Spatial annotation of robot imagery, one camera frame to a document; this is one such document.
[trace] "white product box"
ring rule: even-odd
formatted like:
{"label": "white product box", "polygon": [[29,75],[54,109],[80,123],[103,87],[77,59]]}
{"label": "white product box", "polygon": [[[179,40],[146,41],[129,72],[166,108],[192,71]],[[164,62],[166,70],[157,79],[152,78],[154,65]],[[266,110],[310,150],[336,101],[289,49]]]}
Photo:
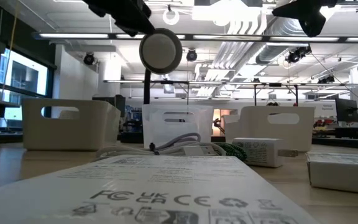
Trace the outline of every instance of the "white product box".
{"label": "white product box", "polygon": [[128,155],[1,187],[0,223],[317,221],[236,157]]}
{"label": "white product box", "polygon": [[358,192],[358,155],[308,152],[310,185]]}
{"label": "white product box", "polygon": [[284,158],[278,156],[278,150],[283,149],[281,139],[269,138],[235,138],[233,145],[241,147],[247,154],[244,161],[247,165],[280,167]]}

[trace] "recycling symbol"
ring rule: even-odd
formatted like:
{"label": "recycling symbol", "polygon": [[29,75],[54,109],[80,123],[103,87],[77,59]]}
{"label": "recycling symbol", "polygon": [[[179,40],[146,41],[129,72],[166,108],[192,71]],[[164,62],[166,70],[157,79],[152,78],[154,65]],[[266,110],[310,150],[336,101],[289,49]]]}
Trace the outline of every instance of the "recycling symbol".
{"label": "recycling symbol", "polygon": [[245,208],[248,203],[237,198],[224,198],[219,201],[221,205],[227,207]]}

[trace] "ceiling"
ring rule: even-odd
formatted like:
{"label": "ceiling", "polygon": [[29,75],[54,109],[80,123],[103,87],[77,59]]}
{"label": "ceiling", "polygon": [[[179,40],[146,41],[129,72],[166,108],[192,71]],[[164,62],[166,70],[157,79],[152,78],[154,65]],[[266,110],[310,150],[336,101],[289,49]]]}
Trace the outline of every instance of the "ceiling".
{"label": "ceiling", "polygon": [[[10,13],[14,13],[16,2],[11,0],[0,0],[0,6]],[[192,7],[178,7],[180,19],[175,25],[168,25],[162,19],[165,6],[153,6],[150,21],[155,27],[164,27],[176,33],[187,34],[225,34],[228,32],[229,25],[217,26],[212,21],[194,21],[191,14]],[[358,13],[355,7],[342,7],[339,11],[327,21],[320,36],[358,36]],[[100,18],[93,14],[86,4],[73,2],[55,2],[54,0],[19,0],[19,19],[28,23],[34,29],[42,32],[119,32],[114,25],[114,20],[109,16]],[[268,16],[268,27],[272,23],[272,16]],[[131,76],[132,74],[142,74],[144,67],[139,57],[139,40],[71,40],[63,42],[67,45],[66,49],[79,45],[80,47],[89,45],[115,46],[117,51],[123,57],[126,64],[122,68],[122,74]],[[184,57],[182,58],[179,70],[194,71],[196,63],[187,62],[185,55],[189,48],[195,48],[198,54],[198,60],[214,60],[216,54],[221,48],[221,42],[187,42],[182,41]],[[337,76],[343,82],[347,81],[349,69],[357,65],[358,62],[358,44],[311,44],[314,57],[308,56],[300,63],[287,69],[283,66],[283,57],[278,58],[276,66],[268,66],[264,78],[276,77],[275,82],[288,80],[288,76],[297,82],[310,79],[310,76],[316,75],[326,68],[333,68],[337,71]],[[84,52],[74,51],[73,55],[82,57]],[[108,58],[109,52],[96,52],[100,59]]]}

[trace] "white power adapter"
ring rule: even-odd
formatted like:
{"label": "white power adapter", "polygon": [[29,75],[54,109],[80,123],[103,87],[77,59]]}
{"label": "white power adapter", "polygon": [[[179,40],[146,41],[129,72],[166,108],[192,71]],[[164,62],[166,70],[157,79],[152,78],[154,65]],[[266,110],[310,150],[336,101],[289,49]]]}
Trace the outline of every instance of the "white power adapter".
{"label": "white power adapter", "polygon": [[283,165],[283,156],[298,155],[298,151],[285,150],[281,139],[235,138],[232,143],[247,154],[247,159],[244,161],[247,165],[280,167]]}

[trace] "hanging cable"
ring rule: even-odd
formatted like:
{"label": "hanging cable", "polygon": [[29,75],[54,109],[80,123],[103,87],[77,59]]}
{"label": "hanging cable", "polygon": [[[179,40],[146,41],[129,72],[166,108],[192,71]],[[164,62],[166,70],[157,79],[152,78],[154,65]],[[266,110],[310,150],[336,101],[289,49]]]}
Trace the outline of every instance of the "hanging cable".
{"label": "hanging cable", "polygon": [[[19,0],[17,0],[16,1],[16,6],[15,6],[15,18],[13,20],[13,27],[12,27],[11,44],[9,46],[9,54],[7,56],[7,67],[9,66],[9,60],[11,59],[11,53],[12,53],[12,48],[13,48],[13,40],[14,40],[14,37],[15,37],[15,31],[16,31],[17,14],[19,13],[19,5],[20,5]],[[4,97],[6,75],[7,75],[7,68],[5,69],[4,83],[2,84],[1,100]]]}
{"label": "hanging cable", "polygon": [[334,75],[331,71],[329,71],[328,68],[326,68],[326,67],[323,65],[323,63],[321,63],[320,60],[318,60],[318,59],[316,58],[316,56],[314,56],[313,53],[310,53],[310,54],[317,60],[317,62],[318,62],[321,66],[323,66],[323,68],[325,68],[325,70],[326,70],[330,75],[332,75],[341,85],[343,85],[347,90],[349,90],[349,92],[351,92],[355,97],[358,98],[358,96],[357,96],[349,87],[345,86],[345,85],[343,84],[343,82],[339,81],[339,79],[336,78],[335,75]]}

